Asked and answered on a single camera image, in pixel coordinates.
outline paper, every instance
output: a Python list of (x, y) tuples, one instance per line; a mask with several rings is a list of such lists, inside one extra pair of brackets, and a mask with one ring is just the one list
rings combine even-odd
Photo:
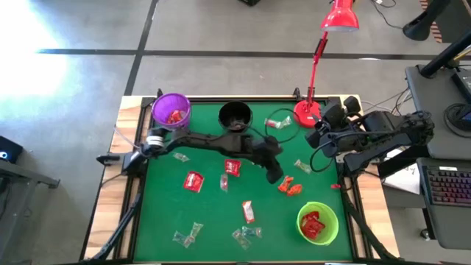
[[(392, 150), (386, 156), (386, 160), (393, 158), (398, 155), (402, 150)], [(384, 180), (384, 185), (388, 185), (393, 188), (398, 188), (403, 191), (409, 191), (414, 194), (420, 194), (420, 173), (417, 164), (410, 165), (401, 171), (387, 177)]]

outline red candy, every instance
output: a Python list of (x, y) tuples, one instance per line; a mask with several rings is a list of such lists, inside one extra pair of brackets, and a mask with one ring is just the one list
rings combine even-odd
[(278, 189), (281, 192), (287, 192), (289, 185), (291, 184), (291, 182), (293, 182), (293, 180), (294, 180), (294, 177), (286, 176), (283, 182), (278, 186)]
[(293, 185), (293, 186), (290, 187), (290, 189), (288, 190), (288, 196), (298, 195), (298, 194), (301, 193), (301, 190), (302, 190), (301, 184)]
[(236, 177), (239, 177), (241, 175), (240, 173), (241, 166), (242, 166), (242, 162), (239, 160), (226, 159), (226, 161), (224, 162), (226, 173), (231, 174)]
[(205, 180), (205, 178), (200, 173), (190, 171), (186, 176), (185, 182), (183, 183), (183, 188), (186, 188), (190, 191), (199, 192), (203, 186), (203, 180)]
[(169, 118), (167, 119), (167, 123), (172, 124), (175, 122), (179, 122), (183, 120), (183, 117), (185, 116), (185, 112), (181, 110), (174, 110), (170, 113)]
[(310, 239), (316, 239), (324, 228), (325, 225), (319, 221), (318, 211), (310, 212), (304, 215), (301, 219), (301, 231)]
[(252, 201), (245, 201), (242, 203), (242, 210), (244, 210), (244, 217), (247, 224), (255, 222), (255, 216), (252, 209)]

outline red desk lamp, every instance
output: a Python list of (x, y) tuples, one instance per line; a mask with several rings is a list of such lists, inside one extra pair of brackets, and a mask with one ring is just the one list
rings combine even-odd
[(316, 76), (316, 67), (319, 59), (324, 52), (327, 43), (327, 34), (329, 32), (352, 32), (359, 29), (358, 19), (352, 11), (353, 0), (335, 0), (332, 10), (327, 14), (321, 24), (321, 30), (324, 31), (322, 39), (319, 41), (314, 52), (314, 63), (312, 66), (311, 82), (307, 100), (296, 104), (294, 120), (301, 126), (312, 128), (320, 120), (320, 105), (313, 100), (314, 97), (314, 77)]

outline wrapped candy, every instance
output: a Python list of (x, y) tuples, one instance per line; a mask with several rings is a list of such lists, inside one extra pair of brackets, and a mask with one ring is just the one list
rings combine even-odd
[(296, 160), (296, 162), (294, 162), (294, 165), (306, 172), (306, 174), (311, 173), (311, 166), (304, 164), (303, 162), (301, 162), (300, 159)]
[(271, 120), (271, 119), (265, 119), (265, 125), (268, 126), (268, 127), (281, 129), (281, 121), (274, 121), (274, 120)]
[(186, 112), (183, 110), (174, 110), (170, 113), (169, 118), (167, 119), (168, 124), (173, 124), (183, 120), (183, 117), (186, 116)]
[(180, 153), (174, 153), (174, 158), (182, 161), (182, 162), (186, 162), (188, 160), (190, 160), (190, 158), (188, 158), (186, 155), (184, 154), (180, 154)]
[(242, 162), (239, 160), (226, 159), (224, 161), (224, 167), (225, 167), (226, 173), (231, 174), (236, 177), (239, 177), (241, 175), (240, 173), (241, 166), (242, 166)]
[(261, 227), (254, 227), (254, 228), (249, 228), (246, 226), (242, 227), (242, 234), (247, 237), (247, 236), (257, 236), (258, 238), (262, 238), (262, 228)]
[(244, 250), (247, 250), (250, 247), (249, 239), (245, 238), (240, 229), (237, 229), (233, 233), (233, 238), (241, 245)]
[(194, 242), (196, 240), (196, 236), (198, 236), (198, 233), (199, 231), (201, 230), (201, 228), (203, 228), (203, 225), (202, 224), (198, 224), (198, 223), (193, 223), (193, 228), (191, 228), (191, 232), (190, 232), (190, 240), (192, 242)]
[(199, 193), (203, 186), (203, 180), (205, 180), (205, 178), (200, 173), (190, 171), (183, 183), (183, 188)]
[(252, 201), (245, 201), (242, 203), (242, 209), (244, 210), (245, 221), (247, 224), (255, 222), (255, 216), (252, 209)]
[(227, 174), (221, 175), (220, 186), (221, 186), (221, 190), (227, 192), (227, 188), (229, 188), (229, 177), (227, 176)]
[(188, 248), (192, 243), (192, 240), (189, 236), (184, 236), (182, 233), (175, 231), (173, 241), (180, 243), (185, 248)]
[(285, 176), (283, 182), (278, 186), (278, 190), (281, 192), (287, 192), (291, 182), (294, 180), (294, 177)]
[(301, 184), (296, 184), (296, 185), (293, 185), (292, 187), (290, 187), (287, 194), (288, 194), (288, 196), (294, 196), (294, 195), (300, 194), (301, 191), (302, 191), (302, 185)]
[(284, 127), (287, 127), (290, 124), (291, 124), (291, 117), (288, 116), (286, 117), (286, 119), (281, 121), (281, 129), (283, 129)]
[(316, 239), (324, 228), (325, 225), (319, 221), (318, 211), (312, 211), (301, 219), (301, 231), (310, 239)]

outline floor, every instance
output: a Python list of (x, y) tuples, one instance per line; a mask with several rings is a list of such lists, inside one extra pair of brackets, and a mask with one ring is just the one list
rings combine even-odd
[[(327, 0), (261, 0), (251, 8), (236, 0), (1, 3), (0, 66), (7, 74), (0, 79), (0, 132), (24, 146), (22, 166), (61, 179), (57, 190), (38, 189), (11, 260), (78, 260), (103, 170), (95, 157), (110, 145), (123, 95), (155, 95), (158, 88), (186, 94), (305, 91), (318, 25), (329, 9)], [(409, 40), (368, 0), (357, 0), (355, 12), (359, 31), (329, 36), (318, 94), (354, 93), (380, 102), (406, 88), (406, 66), (427, 63), (447, 46), (432, 37)], [(399, 26), (420, 12), (418, 0), (397, 0), (383, 10)], [(394, 100), (383, 106), (392, 108)], [(403, 109), (414, 106), (408, 102)], [(403, 258), (471, 258), (470, 251), (417, 238), (423, 220), (416, 211), (392, 209), (391, 217)]]

